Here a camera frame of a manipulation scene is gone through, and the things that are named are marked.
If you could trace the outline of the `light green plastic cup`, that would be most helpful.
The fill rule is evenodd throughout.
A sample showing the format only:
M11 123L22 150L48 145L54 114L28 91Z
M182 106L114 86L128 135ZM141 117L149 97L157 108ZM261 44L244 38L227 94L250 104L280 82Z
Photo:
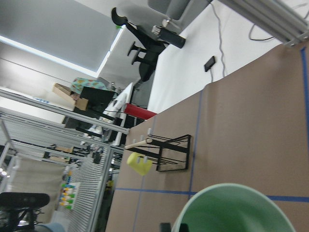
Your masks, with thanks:
M266 195L232 183L209 186L190 198L173 232L293 232L294 226Z

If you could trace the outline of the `yellow plastic cup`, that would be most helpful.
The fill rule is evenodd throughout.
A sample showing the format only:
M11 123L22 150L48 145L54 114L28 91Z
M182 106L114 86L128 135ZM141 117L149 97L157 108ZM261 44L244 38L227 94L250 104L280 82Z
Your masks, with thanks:
M150 171L153 162L147 156L133 152L127 159L127 165L141 176L145 176Z

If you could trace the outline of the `red box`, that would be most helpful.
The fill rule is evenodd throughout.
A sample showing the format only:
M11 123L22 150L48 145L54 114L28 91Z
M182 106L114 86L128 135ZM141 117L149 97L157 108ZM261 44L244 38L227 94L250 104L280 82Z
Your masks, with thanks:
M148 120L153 116L157 115L152 111L148 111L146 109L140 108L138 106L127 103L124 109L124 112L130 116L135 116L137 118Z

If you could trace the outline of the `black office chair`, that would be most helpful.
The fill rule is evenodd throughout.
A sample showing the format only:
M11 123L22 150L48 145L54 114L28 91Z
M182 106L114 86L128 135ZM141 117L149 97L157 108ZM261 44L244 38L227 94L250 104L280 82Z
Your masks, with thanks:
M139 73L142 82L147 82L150 79L151 75L156 70L158 56L166 49L167 45L171 44L177 48L183 48L185 45L185 38L157 25L153 26L152 29L152 33L156 38L151 38L143 32L139 26L129 22L127 17L119 16L115 7L112 8L111 18L115 25L125 26L143 45L143 47L138 47L135 43L132 43L127 53L129 55L131 51L136 51L131 64L136 62L140 64Z

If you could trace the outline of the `cardboard box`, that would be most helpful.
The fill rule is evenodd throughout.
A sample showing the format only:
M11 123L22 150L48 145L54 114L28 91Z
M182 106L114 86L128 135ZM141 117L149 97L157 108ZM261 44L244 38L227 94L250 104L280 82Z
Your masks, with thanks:
M71 96L71 89L69 87L63 86L61 84L55 83L53 85L52 91L63 98L64 100L68 101L69 103L73 104L75 107L77 107L80 110L85 111L88 104L88 99L84 99L79 97L78 99L74 99Z

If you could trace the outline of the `black phone on desk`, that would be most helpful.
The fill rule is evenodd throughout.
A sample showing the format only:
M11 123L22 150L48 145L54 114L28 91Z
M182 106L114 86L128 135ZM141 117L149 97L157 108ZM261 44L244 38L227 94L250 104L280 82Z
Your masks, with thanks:
M204 64L204 71L208 72L216 63L216 57L212 56L205 64Z

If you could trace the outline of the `aluminium frame profile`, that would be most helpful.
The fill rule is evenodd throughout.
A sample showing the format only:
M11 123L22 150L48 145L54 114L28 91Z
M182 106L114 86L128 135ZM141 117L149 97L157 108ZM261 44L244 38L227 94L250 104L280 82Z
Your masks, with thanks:
M309 39L309 22L281 0L222 0L221 3L286 46Z

